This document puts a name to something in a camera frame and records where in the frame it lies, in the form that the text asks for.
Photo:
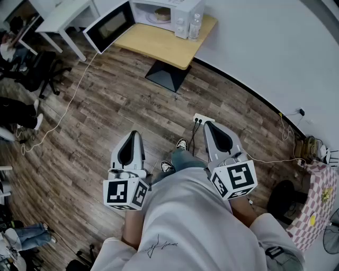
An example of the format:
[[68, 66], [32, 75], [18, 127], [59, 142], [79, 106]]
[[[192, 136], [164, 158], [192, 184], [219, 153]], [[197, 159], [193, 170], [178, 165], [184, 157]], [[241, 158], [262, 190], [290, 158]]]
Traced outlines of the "person's white shirt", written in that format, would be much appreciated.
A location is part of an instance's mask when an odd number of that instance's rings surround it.
[[155, 184], [138, 250], [108, 238], [91, 271], [306, 271], [303, 253], [269, 213], [248, 228], [202, 168]]

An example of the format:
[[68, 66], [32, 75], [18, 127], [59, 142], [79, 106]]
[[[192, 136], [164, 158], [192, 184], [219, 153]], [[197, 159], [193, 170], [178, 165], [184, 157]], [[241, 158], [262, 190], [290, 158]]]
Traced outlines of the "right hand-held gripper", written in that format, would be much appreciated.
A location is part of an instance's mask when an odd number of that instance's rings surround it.
[[209, 155], [209, 180], [223, 200], [245, 196], [257, 186], [254, 163], [242, 149], [236, 133], [207, 121], [203, 127]]

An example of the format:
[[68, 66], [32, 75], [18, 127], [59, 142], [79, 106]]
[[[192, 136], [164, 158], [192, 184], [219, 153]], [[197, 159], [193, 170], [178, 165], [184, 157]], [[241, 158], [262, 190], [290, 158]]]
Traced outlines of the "person's right forearm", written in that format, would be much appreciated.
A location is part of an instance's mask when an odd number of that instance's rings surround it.
[[258, 217], [246, 196], [231, 199], [229, 200], [229, 203], [233, 215], [248, 228]]

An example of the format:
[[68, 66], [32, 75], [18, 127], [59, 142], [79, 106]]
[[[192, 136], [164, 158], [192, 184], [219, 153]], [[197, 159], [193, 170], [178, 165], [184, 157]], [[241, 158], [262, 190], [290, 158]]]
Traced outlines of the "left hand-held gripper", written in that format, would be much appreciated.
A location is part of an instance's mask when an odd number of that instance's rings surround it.
[[107, 180], [103, 181], [103, 202], [110, 209], [140, 211], [149, 185], [144, 168], [144, 147], [137, 131], [129, 132], [114, 147]]

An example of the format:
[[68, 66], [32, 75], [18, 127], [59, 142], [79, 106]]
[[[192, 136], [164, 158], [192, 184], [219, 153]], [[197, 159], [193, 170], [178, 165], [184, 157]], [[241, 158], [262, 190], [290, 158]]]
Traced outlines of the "black floor fan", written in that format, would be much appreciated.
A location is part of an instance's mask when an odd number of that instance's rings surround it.
[[339, 208], [333, 213], [325, 228], [323, 247], [328, 254], [339, 254]]

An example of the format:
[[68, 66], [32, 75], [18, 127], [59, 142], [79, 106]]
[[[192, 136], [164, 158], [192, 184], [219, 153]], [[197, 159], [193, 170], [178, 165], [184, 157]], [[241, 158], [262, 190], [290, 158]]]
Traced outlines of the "person's left forearm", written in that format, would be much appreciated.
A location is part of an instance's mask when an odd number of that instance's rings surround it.
[[138, 250], [144, 226], [142, 211], [126, 211], [121, 241]]

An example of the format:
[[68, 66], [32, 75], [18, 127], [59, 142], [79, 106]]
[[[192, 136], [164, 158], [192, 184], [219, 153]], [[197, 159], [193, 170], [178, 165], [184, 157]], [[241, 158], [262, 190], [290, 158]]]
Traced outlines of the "black office chair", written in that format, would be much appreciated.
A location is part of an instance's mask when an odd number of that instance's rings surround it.
[[42, 51], [36, 56], [27, 53], [25, 60], [28, 61], [28, 69], [20, 71], [20, 58], [15, 58], [12, 62], [8, 62], [0, 56], [0, 80], [10, 78], [30, 92], [40, 90], [39, 98], [41, 99], [45, 98], [43, 92], [48, 85], [55, 95], [59, 95], [60, 91], [56, 90], [53, 84], [55, 77], [62, 75], [66, 71], [70, 72], [72, 69], [62, 67], [57, 70], [57, 66], [62, 66], [64, 63], [56, 58], [56, 53], [53, 51]]

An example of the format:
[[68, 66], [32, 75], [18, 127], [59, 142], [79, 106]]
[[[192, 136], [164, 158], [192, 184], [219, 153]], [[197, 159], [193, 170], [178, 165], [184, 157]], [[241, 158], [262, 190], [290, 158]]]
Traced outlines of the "wooden table with black base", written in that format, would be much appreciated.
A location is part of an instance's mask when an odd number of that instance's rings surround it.
[[204, 15], [197, 41], [178, 38], [173, 32], [137, 23], [114, 41], [114, 45], [154, 58], [145, 78], [177, 92], [191, 69], [191, 62], [216, 25], [217, 19]]

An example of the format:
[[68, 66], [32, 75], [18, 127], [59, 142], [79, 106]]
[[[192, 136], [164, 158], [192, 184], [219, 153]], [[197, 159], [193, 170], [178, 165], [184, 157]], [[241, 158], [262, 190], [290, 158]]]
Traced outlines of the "white power strip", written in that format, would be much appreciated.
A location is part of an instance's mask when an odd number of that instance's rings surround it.
[[199, 113], [195, 113], [194, 116], [193, 116], [193, 122], [198, 122], [200, 124], [205, 124], [207, 121], [214, 122], [215, 119], [209, 118], [209, 117], [201, 115]]

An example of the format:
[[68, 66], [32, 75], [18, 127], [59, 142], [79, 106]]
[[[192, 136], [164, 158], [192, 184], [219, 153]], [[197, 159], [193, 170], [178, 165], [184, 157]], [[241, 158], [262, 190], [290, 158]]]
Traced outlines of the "white chair seat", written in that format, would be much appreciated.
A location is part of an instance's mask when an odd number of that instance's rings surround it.
[[0, 138], [7, 141], [15, 141], [15, 136], [8, 129], [0, 127]]

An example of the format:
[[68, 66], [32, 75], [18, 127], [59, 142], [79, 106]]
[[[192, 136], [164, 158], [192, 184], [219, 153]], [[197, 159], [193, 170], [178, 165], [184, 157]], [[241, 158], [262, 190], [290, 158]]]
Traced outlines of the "white microwave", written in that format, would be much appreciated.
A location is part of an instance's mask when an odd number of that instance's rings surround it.
[[[204, 6], [204, 0], [125, 0], [96, 19], [83, 33], [100, 54], [137, 23], [169, 30], [176, 37], [186, 39], [190, 22], [196, 13], [203, 13]], [[171, 9], [170, 21], [157, 20], [154, 11], [160, 7]]]

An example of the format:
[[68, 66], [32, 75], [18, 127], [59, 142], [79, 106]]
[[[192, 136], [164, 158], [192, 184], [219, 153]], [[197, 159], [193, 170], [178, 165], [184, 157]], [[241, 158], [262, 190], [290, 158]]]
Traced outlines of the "white desk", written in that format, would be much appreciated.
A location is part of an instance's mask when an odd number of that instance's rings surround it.
[[48, 36], [48, 33], [60, 34], [74, 53], [77, 54], [79, 59], [85, 62], [86, 57], [72, 41], [65, 29], [77, 16], [81, 14], [81, 12], [87, 8], [91, 10], [94, 19], [99, 17], [99, 13], [93, 0], [70, 0], [70, 2], [62, 2], [39, 25], [36, 32], [45, 38], [45, 40], [48, 41], [59, 53], [62, 53], [63, 50]]

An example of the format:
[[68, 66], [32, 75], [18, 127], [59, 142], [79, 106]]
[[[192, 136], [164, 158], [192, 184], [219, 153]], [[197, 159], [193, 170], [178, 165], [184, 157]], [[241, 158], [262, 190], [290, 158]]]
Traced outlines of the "cardboard box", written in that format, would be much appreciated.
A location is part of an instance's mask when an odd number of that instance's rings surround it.
[[160, 7], [154, 11], [157, 20], [165, 22], [171, 20], [171, 9], [167, 7]]

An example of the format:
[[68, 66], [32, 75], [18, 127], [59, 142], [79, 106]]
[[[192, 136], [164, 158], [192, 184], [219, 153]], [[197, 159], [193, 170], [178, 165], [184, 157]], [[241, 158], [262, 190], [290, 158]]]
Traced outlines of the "black round stool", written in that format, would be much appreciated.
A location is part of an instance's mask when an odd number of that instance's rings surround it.
[[305, 204], [307, 197], [306, 193], [296, 191], [291, 181], [283, 180], [272, 190], [267, 204], [267, 211], [277, 220], [290, 225], [292, 220], [285, 217], [284, 214], [289, 210], [293, 202]]

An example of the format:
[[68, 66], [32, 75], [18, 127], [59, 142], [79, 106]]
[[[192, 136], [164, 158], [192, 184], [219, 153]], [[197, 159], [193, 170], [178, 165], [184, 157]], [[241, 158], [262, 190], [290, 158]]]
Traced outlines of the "clear plastic water bottle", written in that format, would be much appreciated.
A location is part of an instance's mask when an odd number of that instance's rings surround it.
[[199, 37], [200, 29], [201, 29], [201, 15], [196, 13], [194, 15], [194, 18], [190, 22], [189, 26], [189, 34], [188, 34], [188, 39], [191, 41], [196, 41]]

